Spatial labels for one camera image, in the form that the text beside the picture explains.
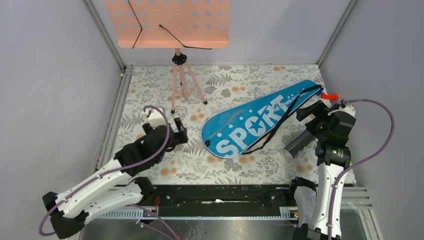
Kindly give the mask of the blue sport racket bag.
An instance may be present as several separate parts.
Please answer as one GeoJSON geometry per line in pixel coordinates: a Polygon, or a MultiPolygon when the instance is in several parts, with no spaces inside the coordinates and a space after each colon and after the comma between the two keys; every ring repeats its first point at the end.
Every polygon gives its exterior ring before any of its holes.
{"type": "Polygon", "coordinates": [[[297,109],[323,87],[306,79],[255,100],[221,111],[205,121],[200,139],[215,157],[244,154],[263,137],[276,132],[297,109]]]}

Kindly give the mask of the black shuttlecock tube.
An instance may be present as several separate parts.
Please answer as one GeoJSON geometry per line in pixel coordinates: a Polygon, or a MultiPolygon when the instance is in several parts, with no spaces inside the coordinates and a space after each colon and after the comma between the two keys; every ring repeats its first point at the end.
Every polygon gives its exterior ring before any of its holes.
{"type": "Polygon", "coordinates": [[[309,131],[305,130],[298,135],[293,141],[285,146],[281,151],[281,156],[286,161],[293,161],[294,158],[300,154],[300,152],[306,148],[309,144],[316,140],[316,137],[309,131]]]}

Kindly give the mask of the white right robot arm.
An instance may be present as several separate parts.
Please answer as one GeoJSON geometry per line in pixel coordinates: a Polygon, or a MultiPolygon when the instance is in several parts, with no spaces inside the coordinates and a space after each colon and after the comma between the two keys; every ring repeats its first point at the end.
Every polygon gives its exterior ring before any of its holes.
{"type": "Polygon", "coordinates": [[[340,212],[346,171],[351,164],[351,151],[346,146],[355,125],[355,109],[342,100],[331,107],[321,100],[296,110],[296,119],[317,138],[318,183],[295,177],[287,191],[287,201],[297,206],[298,226],[294,240],[339,240],[342,237],[340,212]]]}

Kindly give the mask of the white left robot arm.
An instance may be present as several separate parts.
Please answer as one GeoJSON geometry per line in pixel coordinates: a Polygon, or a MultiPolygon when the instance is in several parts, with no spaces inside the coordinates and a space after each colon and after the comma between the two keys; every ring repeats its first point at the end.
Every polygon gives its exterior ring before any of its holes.
{"type": "Polygon", "coordinates": [[[142,127],[145,135],[126,144],[101,169],[71,189],[47,192],[42,201],[47,210],[43,222],[50,219],[53,234],[60,240],[79,233],[89,222],[118,208],[155,200],[155,187],[139,173],[160,163],[166,152],[188,142],[187,128],[174,119],[177,131],[165,120],[150,120],[142,127]]]}

